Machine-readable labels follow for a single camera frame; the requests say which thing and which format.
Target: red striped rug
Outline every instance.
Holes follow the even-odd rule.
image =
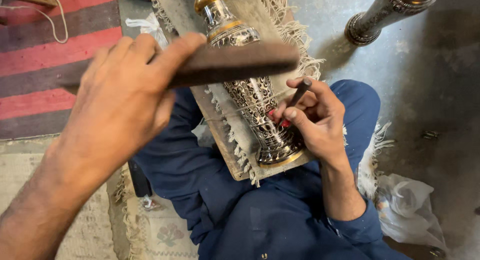
[[[0,139],[61,132],[75,96],[59,88],[62,79],[80,78],[96,49],[122,36],[117,0],[60,0],[69,40],[55,41],[50,22],[29,9],[0,9],[8,25],[0,26]],[[49,15],[57,37],[65,36],[58,8],[27,5]]]

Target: engraved metal column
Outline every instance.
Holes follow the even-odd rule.
[[[436,0],[375,0],[368,11],[354,15],[345,26],[345,36],[357,46],[375,41],[382,28],[426,10]]]
[[[260,34],[233,15],[224,0],[195,0],[194,8],[204,18],[211,46],[260,43]],[[225,82],[223,86],[238,108],[246,107],[241,113],[260,143],[257,153],[260,167],[278,167],[300,157],[302,140],[289,128],[280,127],[267,117],[267,113],[277,106],[277,99],[272,97],[270,77]]]

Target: knee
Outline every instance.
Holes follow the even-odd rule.
[[[345,99],[357,104],[367,104],[369,108],[380,109],[380,97],[377,91],[368,84],[355,80],[340,80],[330,86],[337,97],[345,96]]]

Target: plastic bag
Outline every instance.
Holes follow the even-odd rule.
[[[162,49],[165,49],[169,44],[167,38],[165,38],[165,35],[163,34],[159,21],[153,12],[148,15],[147,19],[132,20],[127,18],[125,24],[129,27],[140,27],[140,33],[149,33],[152,35]]]
[[[447,251],[442,229],[432,213],[433,191],[421,181],[397,174],[379,177],[377,210],[383,234],[397,242]]]

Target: metal vase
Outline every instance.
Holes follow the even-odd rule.
[[[382,28],[425,11],[436,0],[375,0],[368,11],[352,16],[345,37],[357,46],[374,42]]]
[[[195,11],[203,16],[208,42],[213,47],[260,43],[259,33],[233,15],[224,0],[195,0]],[[291,129],[272,122],[267,113],[277,106],[270,77],[257,77],[223,84],[260,143],[257,164],[278,167],[299,158],[303,141]]]

